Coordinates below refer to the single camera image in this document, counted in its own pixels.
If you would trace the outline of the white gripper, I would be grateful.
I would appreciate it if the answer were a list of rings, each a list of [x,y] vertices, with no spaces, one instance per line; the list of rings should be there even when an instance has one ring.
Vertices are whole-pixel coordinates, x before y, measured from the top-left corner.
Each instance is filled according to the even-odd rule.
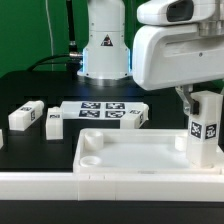
[[[196,24],[143,26],[133,42],[132,72],[145,90],[177,86],[183,112],[198,115],[188,84],[224,78],[224,37],[201,37]]]

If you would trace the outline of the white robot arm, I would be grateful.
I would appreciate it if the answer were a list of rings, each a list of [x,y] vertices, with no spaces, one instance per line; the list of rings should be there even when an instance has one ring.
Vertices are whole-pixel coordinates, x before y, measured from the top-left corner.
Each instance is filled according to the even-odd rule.
[[[133,47],[124,43],[122,0],[88,0],[89,41],[80,78],[108,85],[127,76],[145,90],[174,87],[187,115],[195,83],[224,78],[224,0],[148,0],[137,8]]]

